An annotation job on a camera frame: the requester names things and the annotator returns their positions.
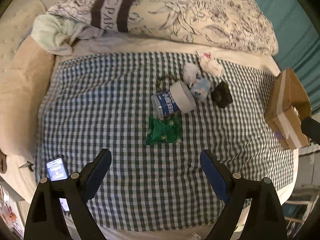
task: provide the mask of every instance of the dark crumpled wrapper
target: dark crumpled wrapper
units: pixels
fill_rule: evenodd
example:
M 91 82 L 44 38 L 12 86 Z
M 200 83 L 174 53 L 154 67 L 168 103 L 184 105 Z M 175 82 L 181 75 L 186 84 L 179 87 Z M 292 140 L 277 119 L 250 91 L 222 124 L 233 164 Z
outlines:
M 181 117 L 173 115 L 164 121 L 149 117 L 147 145 L 157 143 L 175 143 L 182 139 Z

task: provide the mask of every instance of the checkered blanket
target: checkered blanket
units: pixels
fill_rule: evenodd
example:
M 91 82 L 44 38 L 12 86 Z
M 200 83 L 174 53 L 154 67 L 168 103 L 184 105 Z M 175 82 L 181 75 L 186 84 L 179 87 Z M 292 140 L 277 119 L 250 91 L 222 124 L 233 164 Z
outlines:
M 268 176 L 277 190 L 291 183 L 293 153 L 281 149 L 263 118 L 275 78 L 231 62 L 218 59 L 233 96 L 230 106 L 197 101 L 193 112 L 182 114 L 181 142 L 145 144 L 157 78 L 182 78 L 187 62 L 198 64 L 198 58 L 120 53 L 60 63 L 39 110 L 37 180 L 54 158 L 61 156 L 72 173 L 108 148 L 112 164 L 88 208 L 100 226 L 133 231 L 217 220 L 223 203 L 200 167 L 202 149 L 247 179 Z M 221 81 L 201 75 L 215 86 Z

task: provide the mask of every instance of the floral patterned blanket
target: floral patterned blanket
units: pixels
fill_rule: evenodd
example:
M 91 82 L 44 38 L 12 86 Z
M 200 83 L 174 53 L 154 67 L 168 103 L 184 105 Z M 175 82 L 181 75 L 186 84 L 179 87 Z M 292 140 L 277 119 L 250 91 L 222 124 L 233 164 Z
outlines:
M 48 12 L 105 30 L 278 53 L 272 24 L 254 0 L 63 0 Z

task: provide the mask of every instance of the curtain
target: curtain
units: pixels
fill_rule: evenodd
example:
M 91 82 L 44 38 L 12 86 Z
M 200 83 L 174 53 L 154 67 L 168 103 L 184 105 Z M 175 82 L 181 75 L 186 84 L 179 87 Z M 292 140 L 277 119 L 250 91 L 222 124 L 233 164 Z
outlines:
M 320 37 L 297 0 L 255 0 L 272 22 L 279 43 L 274 56 L 281 70 L 291 67 L 320 112 Z

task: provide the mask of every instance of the phone screen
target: phone screen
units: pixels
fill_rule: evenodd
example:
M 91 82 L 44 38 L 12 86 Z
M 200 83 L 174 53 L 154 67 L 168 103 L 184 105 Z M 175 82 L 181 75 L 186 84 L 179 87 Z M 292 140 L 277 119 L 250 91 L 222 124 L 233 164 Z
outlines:
M 47 171 L 51 181 L 66 179 L 68 177 L 62 158 L 47 162 Z M 65 198 L 60 198 L 60 203 L 64 211 L 70 211 Z

